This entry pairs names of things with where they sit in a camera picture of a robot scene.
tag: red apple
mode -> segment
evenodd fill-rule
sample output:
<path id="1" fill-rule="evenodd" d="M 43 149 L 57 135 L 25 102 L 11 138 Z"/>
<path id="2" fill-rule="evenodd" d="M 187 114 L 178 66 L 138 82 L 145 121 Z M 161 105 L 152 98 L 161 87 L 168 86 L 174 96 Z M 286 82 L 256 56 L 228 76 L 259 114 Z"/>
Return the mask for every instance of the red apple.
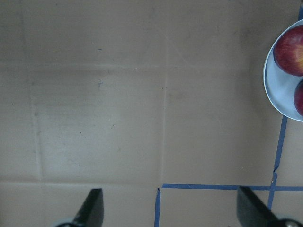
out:
<path id="1" fill-rule="evenodd" d="M 294 105 L 299 114 L 303 115 L 303 80 L 294 91 Z"/>
<path id="2" fill-rule="evenodd" d="M 294 76 L 303 76 L 303 25 L 285 32 L 274 47 L 276 64 Z"/>

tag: blue line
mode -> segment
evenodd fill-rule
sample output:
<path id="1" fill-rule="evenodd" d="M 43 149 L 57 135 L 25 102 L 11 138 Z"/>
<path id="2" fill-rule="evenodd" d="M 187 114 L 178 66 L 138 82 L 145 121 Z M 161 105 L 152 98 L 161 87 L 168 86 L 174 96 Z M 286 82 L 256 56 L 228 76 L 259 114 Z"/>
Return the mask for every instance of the blue line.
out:
<path id="1" fill-rule="evenodd" d="M 270 210 L 271 210 L 271 207 L 273 206 L 274 195 L 275 195 L 275 190 L 276 190 L 276 178 L 277 178 L 277 176 L 278 176 L 277 173 L 273 174 L 273 179 L 272 179 L 272 183 L 271 183 L 270 190 L 269 190 L 267 207 Z"/>
<path id="2" fill-rule="evenodd" d="M 160 204 L 161 204 L 161 191 L 158 188 L 155 205 L 155 227 L 160 225 Z"/>
<path id="3" fill-rule="evenodd" d="M 298 20 L 302 20 L 302 19 L 303 19 L 303 6 L 302 6 L 302 3 L 301 3 Z"/>
<path id="4" fill-rule="evenodd" d="M 274 165 L 274 173 L 280 166 L 280 160 L 282 156 L 282 148 L 283 148 L 283 143 L 284 143 L 284 138 L 285 138 L 285 131 L 286 131 L 286 126 L 287 126 L 287 117 L 283 115 L 282 117 L 282 122 L 281 122 L 281 129 L 280 129 L 280 135 L 279 135 L 279 141 L 278 141 L 278 146 L 276 149 L 276 159 L 275 159 L 275 165 Z"/>
<path id="5" fill-rule="evenodd" d="M 215 190 L 237 190 L 238 185 L 209 185 L 209 184 L 174 184 L 165 183 L 162 188 L 171 189 L 215 189 Z M 250 189 L 255 191 L 269 191 L 269 186 L 248 186 Z"/>
<path id="6" fill-rule="evenodd" d="M 276 186 L 276 191 L 303 192 L 303 187 L 300 187 L 300 186 Z"/>

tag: bowl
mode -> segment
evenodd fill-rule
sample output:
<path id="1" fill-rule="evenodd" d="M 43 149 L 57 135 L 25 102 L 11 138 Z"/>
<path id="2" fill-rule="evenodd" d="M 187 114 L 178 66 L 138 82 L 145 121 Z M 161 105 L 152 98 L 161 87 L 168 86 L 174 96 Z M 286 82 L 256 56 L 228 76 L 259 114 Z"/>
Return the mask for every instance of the bowl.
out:
<path id="1" fill-rule="evenodd" d="M 303 25 L 303 19 L 287 28 L 270 48 L 264 64 L 263 81 L 271 104 L 286 117 L 303 122 L 303 116 L 298 113 L 294 105 L 294 91 L 303 77 L 292 76 L 284 72 L 274 60 L 274 46 L 279 38 L 287 30 L 299 25 Z"/>

